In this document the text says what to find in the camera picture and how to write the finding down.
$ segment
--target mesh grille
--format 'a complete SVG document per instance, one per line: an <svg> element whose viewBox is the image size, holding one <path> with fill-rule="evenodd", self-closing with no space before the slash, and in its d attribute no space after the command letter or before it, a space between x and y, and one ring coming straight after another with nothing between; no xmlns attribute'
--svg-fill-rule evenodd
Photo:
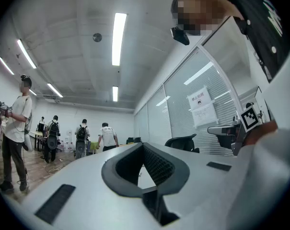
<svg viewBox="0 0 290 230"><path fill-rule="evenodd" d="M144 147L144 165L157 186L174 173L172 163L146 147Z"/></svg>

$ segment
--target camera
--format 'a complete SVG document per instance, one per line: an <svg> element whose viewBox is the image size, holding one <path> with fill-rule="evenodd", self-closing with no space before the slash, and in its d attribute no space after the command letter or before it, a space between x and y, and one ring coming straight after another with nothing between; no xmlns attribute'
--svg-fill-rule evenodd
<svg viewBox="0 0 290 230"><path fill-rule="evenodd" d="M171 29L173 39L184 45L189 45L189 40L186 33L180 30L177 26Z"/></svg>

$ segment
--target paper sign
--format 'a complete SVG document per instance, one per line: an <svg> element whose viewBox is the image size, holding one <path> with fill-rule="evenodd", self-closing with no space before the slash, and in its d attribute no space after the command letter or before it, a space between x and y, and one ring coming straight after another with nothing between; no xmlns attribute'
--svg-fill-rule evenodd
<svg viewBox="0 0 290 230"><path fill-rule="evenodd" d="M216 117L215 109L212 103L191 112L193 115L195 127L209 124L215 121L218 123L218 119Z"/></svg>
<svg viewBox="0 0 290 230"><path fill-rule="evenodd" d="M211 98L206 87L189 95L187 98L192 111L211 103Z"/></svg>

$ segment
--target glass wall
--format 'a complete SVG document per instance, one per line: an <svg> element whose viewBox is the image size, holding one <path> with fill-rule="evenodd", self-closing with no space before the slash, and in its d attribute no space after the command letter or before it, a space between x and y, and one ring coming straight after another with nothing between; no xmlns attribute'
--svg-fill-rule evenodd
<svg viewBox="0 0 290 230"><path fill-rule="evenodd" d="M147 104L139 111L139 136L142 142L149 141Z"/></svg>
<svg viewBox="0 0 290 230"><path fill-rule="evenodd" d="M215 135L207 132L209 126L226 125L232 122L236 108L222 77L213 63L200 50L196 49L181 68L164 84L171 131L173 137L183 137L196 134L195 147L201 153L232 155L230 149L219 146ZM187 96L207 88L218 119L202 126L195 127L191 106Z"/></svg>
<svg viewBox="0 0 290 230"><path fill-rule="evenodd" d="M161 87L148 101L148 130L149 142L165 145L172 138L170 129L167 99Z"/></svg>

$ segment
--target white ceiling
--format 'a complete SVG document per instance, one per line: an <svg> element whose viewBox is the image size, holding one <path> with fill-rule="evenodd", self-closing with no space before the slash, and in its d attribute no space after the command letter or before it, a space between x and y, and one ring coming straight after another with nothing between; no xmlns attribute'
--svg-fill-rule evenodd
<svg viewBox="0 0 290 230"><path fill-rule="evenodd" d="M171 1L16 0L0 23L0 57L17 79L31 76L40 98L54 94L50 82L64 96L61 102L133 109L140 88L174 46ZM128 14L120 67L112 66L116 12ZM93 41L94 33L102 35L100 43ZM20 51L19 38L37 69ZM113 85L119 86L117 103Z"/></svg>

